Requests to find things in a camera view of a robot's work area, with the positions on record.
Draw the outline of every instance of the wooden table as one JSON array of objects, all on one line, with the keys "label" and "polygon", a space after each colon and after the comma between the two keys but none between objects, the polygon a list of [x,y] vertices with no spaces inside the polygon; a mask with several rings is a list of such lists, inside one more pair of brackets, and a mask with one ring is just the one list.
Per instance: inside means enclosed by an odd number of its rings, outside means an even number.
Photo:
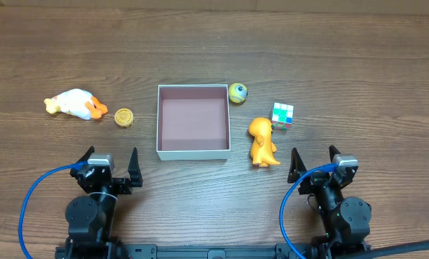
[{"label": "wooden table", "polygon": [[[235,81],[249,94],[230,109],[230,158],[160,161],[157,85]],[[110,113],[49,115],[43,99],[70,88]],[[294,124],[274,134],[282,164],[257,169],[247,128],[275,101],[294,105]],[[122,107],[135,113],[128,129],[114,123]],[[429,239],[429,17],[0,7],[0,258],[23,256],[17,222],[32,183],[90,145],[114,155],[116,176],[139,150],[144,186],[119,198],[114,224],[125,242],[270,245],[283,242],[291,149],[313,168],[331,144],[360,160],[343,193],[372,205],[369,244]],[[67,171],[36,188],[24,221],[34,258],[63,244],[66,205],[82,194]],[[292,240],[323,233],[305,196],[285,217]]]}]

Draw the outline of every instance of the yellow disc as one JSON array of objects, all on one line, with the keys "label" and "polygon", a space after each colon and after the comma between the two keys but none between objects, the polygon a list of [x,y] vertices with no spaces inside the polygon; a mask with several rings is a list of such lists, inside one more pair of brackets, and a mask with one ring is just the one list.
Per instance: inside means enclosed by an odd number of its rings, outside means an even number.
[{"label": "yellow disc", "polygon": [[114,119],[118,125],[129,127],[133,124],[133,113],[127,108],[122,108],[115,113]]}]

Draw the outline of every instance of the storage box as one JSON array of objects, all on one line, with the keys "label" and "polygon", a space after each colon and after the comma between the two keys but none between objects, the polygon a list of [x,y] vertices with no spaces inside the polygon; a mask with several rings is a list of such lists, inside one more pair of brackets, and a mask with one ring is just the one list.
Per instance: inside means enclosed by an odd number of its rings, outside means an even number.
[{"label": "storage box", "polygon": [[161,160],[227,159],[227,85],[160,85],[157,154]]}]

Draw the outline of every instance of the colorful puzzle cube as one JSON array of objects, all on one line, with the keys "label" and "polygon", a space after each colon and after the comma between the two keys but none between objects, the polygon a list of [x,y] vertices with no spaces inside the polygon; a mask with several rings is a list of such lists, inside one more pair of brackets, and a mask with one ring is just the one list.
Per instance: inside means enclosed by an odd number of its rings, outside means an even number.
[{"label": "colorful puzzle cube", "polygon": [[292,105],[274,103],[271,111],[270,120],[274,130],[288,130],[293,123],[293,109]]}]

